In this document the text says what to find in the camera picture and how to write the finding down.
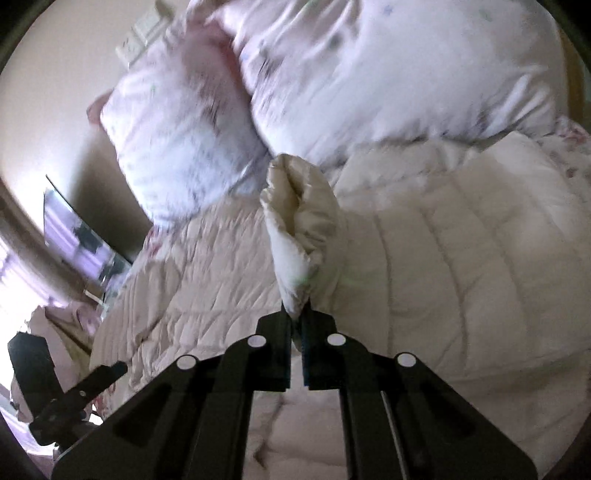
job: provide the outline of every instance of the white pillow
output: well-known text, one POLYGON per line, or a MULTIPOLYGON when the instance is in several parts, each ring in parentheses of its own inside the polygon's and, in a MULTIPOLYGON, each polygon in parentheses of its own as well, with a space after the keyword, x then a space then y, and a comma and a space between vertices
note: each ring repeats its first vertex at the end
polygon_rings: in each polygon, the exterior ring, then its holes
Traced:
POLYGON ((547 134, 566 111, 535 0, 229 0, 215 17, 269 147, 316 164, 384 139, 547 134))
POLYGON ((258 194, 270 157, 230 38, 187 12, 119 82, 100 116, 148 217, 172 226, 226 194, 258 194))

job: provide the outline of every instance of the window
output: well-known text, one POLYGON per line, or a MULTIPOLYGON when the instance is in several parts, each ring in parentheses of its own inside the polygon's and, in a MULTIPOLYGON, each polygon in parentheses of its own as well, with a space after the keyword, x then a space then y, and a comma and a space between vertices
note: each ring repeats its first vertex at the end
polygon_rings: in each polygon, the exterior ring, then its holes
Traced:
POLYGON ((39 305, 63 304, 51 289, 34 275, 0 238, 0 384, 10 388, 12 364, 8 342, 39 305))

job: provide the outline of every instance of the quilted duvet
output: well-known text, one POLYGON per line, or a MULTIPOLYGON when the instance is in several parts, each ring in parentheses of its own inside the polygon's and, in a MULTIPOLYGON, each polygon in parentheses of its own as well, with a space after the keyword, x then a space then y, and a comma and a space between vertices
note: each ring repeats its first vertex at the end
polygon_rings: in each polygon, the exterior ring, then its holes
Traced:
MULTIPOLYGON (((118 408, 178 356, 207 358, 310 299, 370 351, 411 351, 526 451, 540 475, 589 414, 591 219, 520 134, 359 151, 331 188, 276 158, 260 200, 223 199, 143 255, 91 368, 123 360, 118 408)), ((258 393, 245 478, 346 478, 335 392, 258 393)))

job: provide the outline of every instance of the cream wall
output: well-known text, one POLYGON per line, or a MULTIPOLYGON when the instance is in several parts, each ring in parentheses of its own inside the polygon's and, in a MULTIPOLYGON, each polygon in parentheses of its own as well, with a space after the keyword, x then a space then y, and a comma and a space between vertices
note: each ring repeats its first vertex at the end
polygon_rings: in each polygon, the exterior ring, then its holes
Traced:
MULTIPOLYGON (((0 75, 0 177, 43 228, 45 175, 82 218, 133 256, 150 227, 86 108, 125 73, 115 46, 150 0, 56 0, 0 75)), ((189 0, 168 0, 178 12, 189 0)))

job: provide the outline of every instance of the pink pillow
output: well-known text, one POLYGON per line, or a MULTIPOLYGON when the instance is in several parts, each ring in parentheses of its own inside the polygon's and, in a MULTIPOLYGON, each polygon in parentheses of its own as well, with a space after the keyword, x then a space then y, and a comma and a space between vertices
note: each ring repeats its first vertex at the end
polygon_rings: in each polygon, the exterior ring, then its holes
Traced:
POLYGON ((100 121, 148 217, 172 227, 226 195, 258 195, 270 155, 232 39, 189 10, 121 79, 100 121))
POLYGON ((113 90, 109 90, 108 92, 103 93, 86 109, 88 123, 103 128, 103 125, 100 123, 100 114, 102 113, 103 107, 107 104, 112 94, 113 90))

